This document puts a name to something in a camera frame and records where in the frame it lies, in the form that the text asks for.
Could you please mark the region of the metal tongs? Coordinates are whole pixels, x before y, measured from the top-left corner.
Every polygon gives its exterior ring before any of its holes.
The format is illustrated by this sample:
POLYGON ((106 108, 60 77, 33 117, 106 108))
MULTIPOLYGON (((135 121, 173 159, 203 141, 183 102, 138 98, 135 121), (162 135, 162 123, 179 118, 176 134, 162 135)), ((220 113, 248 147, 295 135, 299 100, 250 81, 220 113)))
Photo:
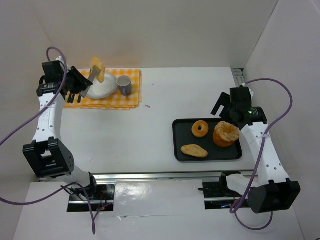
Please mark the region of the metal tongs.
POLYGON ((87 79, 90 82, 90 84, 88 83, 86 86, 86 89, 80 93, 80 96, 82 98, 85 98, 87 96, 88 91, 90 90, 91 86, 93 85, 93 81, 100 74, 100 72, 101 72, 101 70, 96 65, 94 65, 92 68, 91 74, 89 75, 89 77, 87 79))

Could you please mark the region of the triangular bread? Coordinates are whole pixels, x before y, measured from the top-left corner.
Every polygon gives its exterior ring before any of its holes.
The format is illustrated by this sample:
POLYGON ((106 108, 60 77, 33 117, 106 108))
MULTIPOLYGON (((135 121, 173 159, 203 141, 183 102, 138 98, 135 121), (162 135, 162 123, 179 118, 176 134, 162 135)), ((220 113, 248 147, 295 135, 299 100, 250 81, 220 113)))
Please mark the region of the triangular bread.
POLYGON ((99 83, 103 83, 105 80, 105 69, 103 62, 97 56, 93 56, 90 64, 90 73, 99 83))

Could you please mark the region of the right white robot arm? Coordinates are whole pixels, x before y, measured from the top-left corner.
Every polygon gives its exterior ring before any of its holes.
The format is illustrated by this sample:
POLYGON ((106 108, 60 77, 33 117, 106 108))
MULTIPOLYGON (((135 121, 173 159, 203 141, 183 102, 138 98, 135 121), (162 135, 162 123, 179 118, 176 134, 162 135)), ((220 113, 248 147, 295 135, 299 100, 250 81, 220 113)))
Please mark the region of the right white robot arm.
POLYGON ((252 94, 248 87, 235 87, 230 93, 221 93, 211 114, 235 125, 245 137, 256 166, 256 181, 241 173, 222 173, 225 187, 243 196, 251 210, 267 213, 288 210, 301 192, 298 181, 292 181, 282 166, 273 145, 266 115, 261 107, 252 106, 252 94))

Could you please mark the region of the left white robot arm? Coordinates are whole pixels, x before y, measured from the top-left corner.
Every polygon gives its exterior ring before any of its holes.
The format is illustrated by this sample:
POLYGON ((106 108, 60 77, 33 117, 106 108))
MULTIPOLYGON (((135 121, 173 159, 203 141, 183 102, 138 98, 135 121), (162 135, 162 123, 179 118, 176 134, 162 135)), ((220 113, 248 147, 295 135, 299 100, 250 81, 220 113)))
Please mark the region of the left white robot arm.
POLYGON ((96 179, 92 173, 76 166, 73 154, 62 143, 61 120, 67 94, 84 97, 101 70, 94 66, 89 78, 85 78, 74 66, 65 65, 61 58, 44 62, 42 68, 44 75, 36 93, 43 113, 38 118, 32 142, 23 146, 22 153, 39 179, 79 183, 83 188, 70 192, 93 199, 98 193, 96 179))

